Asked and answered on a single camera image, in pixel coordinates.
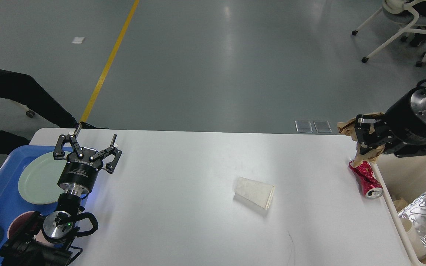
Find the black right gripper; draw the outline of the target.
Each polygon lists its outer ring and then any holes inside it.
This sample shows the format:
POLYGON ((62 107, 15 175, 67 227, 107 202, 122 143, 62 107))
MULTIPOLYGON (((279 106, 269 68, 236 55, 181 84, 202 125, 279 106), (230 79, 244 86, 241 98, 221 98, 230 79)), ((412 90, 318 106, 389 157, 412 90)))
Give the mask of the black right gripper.
POLYGON ((426 87, 415 87, 385 114, 357 115, 354 129, 359 155, 383 146, 397 158, 426 156, 426 87))

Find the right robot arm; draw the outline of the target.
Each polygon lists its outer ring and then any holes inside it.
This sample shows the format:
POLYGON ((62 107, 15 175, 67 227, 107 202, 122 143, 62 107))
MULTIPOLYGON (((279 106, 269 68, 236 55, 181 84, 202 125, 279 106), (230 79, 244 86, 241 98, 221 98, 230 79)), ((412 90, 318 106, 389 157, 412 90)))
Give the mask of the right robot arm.
POLYGON ((398 158, 426 156, 426 79, 384 114, 356 116, 354 128, 360 156, 375 151, 398 158))

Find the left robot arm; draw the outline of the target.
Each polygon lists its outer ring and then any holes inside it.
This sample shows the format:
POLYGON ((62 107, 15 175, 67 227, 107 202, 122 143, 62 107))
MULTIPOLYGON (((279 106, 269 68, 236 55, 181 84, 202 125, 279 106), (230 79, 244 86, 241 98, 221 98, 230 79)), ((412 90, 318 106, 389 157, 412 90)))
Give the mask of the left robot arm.
POLYGON ((63 190, 57 207, 49 215, 35 211, 2 245, 3 266, 68 266, 83 252, 73 241, 98 230, 96 217, 85 211, 82 201, 92 192, 101 170, 114 172, 122 151, 116 134, 106 149, 81 147, 77 136, 83 126, 79 123, 73 133, 60 135, 53 151, 55 160, 65 161, 57 183, 63 190))

